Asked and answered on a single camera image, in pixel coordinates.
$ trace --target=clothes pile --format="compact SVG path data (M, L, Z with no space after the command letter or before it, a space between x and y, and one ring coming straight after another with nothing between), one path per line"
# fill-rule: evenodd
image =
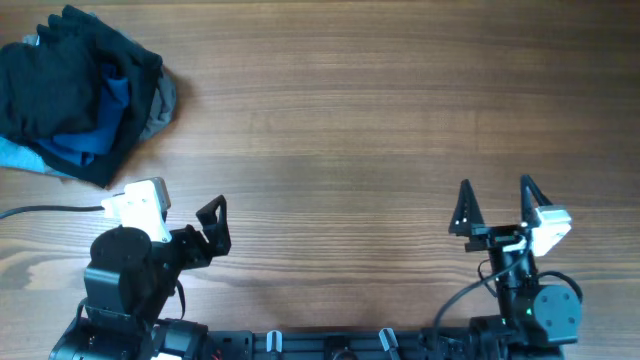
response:
M106 187L136 143L171 121L162 58L67 5L0 50L0 167Z

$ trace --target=black cable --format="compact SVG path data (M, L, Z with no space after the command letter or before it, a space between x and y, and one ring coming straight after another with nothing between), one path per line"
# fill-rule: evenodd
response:
M84 309L85 305L87 305L87 301L88 301L88 299L84 298L78 304L78 308L76 309L76 317L73 318L73 321L71 322L71 325L69 326L70 330L68 331L68 333L72 333L80 325L80 319L82 318L82 309Z
M482 265L491 261L491 259L486 259L486 260L482 260L480 261L480 264L478 264L478 277L480 278L480 281L484 281L484 276L482 275ZM497 298L498 297L498 293L493 290L493 288L491 287L491 285L489 285L489 283L484 283L484 287L487 288L487 290L489 290L489 292L491 293L491 295L493 295L493 297Z
M438 333L440 332L440 322L442 321L442 317L444 316L444 313L447 310L449 310L449 308L451 306L453 306L453 304L455 304L463 296L465 296L468 293L470 293L472 290L477 289L477 288L479 288L480 286L482 286L484 284L488 284L491 281L494 281L495 279L499 278L500 276L505 275L505 274L509 273L510 271L513 271L513 269L515 269L516 266L520 265L520 263L522 263L522 261L524 259L526 259L527 256L529 256L529 252L531 252L531 240L527 240L527 245L526 245L526 247L524 249L524 252L511 265L507 266L502 271L499 271L499 272L497 272L495 274L489 275L488 277L484 278L484 280L477 281L477 282L465 287L464 289L458 291L455 295L453 295L453 297L451 297L451 299L449 299L449 301L447 301L444 305L442 305L440 310L438 310L438 313L436 314L435 319L433 320L433 341L435 343L435 345L434 345L435 350L434 351L436 353L439 352L440 342L438 341Z
M72 212L89 212L89 211L100 211L104 210L102 206L86 206L86 207L78 207L78 206L58 206L58 205L36 205L36 206L23 206L11 210L7 210L3 213L0 213L0 220L7 218L11 215L21 214L25 212L31 211L72 211Z
M187 300L184 297L184 288L180 280L176 280L176 287L178 288L178 297L180 297L180 306L182 306L182 316L180 316L180 320L182 320L184 318L184 311L187 308Z
M584 295L582 294L582 288L580 288L580 285L578 285L578 283L575 280L573 280L569 276L561 273L560 271L544 271L544 272L541 272L540 274L538 274L537 278L540 279L541 277L545 277L545 276L557 277L558 279L563 280L564 282L566 282L569 286L571 286L573 291L576 293L576 296L578 297L578 300L582 304L582 299L584 297Z

